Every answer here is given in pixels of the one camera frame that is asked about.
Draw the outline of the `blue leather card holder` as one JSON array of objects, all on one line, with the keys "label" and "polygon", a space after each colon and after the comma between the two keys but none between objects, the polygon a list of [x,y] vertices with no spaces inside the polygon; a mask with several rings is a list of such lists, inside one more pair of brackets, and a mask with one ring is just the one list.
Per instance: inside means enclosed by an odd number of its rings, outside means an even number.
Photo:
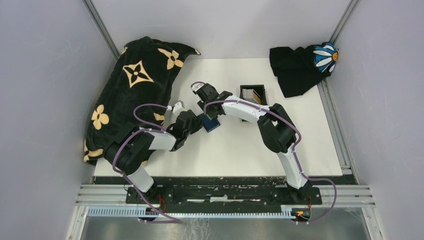
[{"label": "blue leather card holder", "polygon": [[197,117],[202,121],[203,128],[208,133],[210,133],[211,131],[213,131],[214,129],[218,128],[221,125],[217,117],[210,118],[204,113],[199,114]]}]

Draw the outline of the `black card tray stand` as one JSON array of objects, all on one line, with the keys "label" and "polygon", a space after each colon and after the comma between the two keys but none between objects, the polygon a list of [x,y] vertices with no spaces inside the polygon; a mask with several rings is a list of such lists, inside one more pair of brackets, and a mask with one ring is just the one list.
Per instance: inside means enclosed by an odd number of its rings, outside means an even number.
[{"label": "black card tray stand", "polygon": [[239,90],[239,97],[245,101],[264,106],[268,104],[263,84],[240,85]]}]

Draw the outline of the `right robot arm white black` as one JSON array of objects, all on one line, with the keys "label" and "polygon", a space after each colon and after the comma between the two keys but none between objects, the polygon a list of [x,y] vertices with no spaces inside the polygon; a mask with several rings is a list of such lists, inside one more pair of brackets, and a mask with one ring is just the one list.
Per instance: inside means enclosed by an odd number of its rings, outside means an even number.
[{"label": "right robot arm white black", "polygon": [[208,118],[227,115],[256,124],[264,145],[277,154],[285,171],[287,184],[291,187],[289,199],[295,204],[302,204],[309,198],[305,187],[309,184],[308,176],[296,154],[296,146],[302,136],[282,105],[260,105],[228,91],[218,93],[212,85],[201,81],[192,83],[190,88],[200,98],[197,104]]}]

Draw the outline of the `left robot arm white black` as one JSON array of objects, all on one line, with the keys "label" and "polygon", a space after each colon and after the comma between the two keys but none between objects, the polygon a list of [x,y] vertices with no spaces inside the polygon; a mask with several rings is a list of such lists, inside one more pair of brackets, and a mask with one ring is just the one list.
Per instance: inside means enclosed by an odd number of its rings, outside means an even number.
[{"label": "left robot arm white black", "polygon": [[165,131],[128,125],[105,147],[103,158],[115,172],[126,177],[138,189],[138,197],[149,204],[156,200],[158,191],[142,162],[148,160],[154,151],[177,151],[190,135],[202,127],[203,121],[192,110],[180,112]]}]

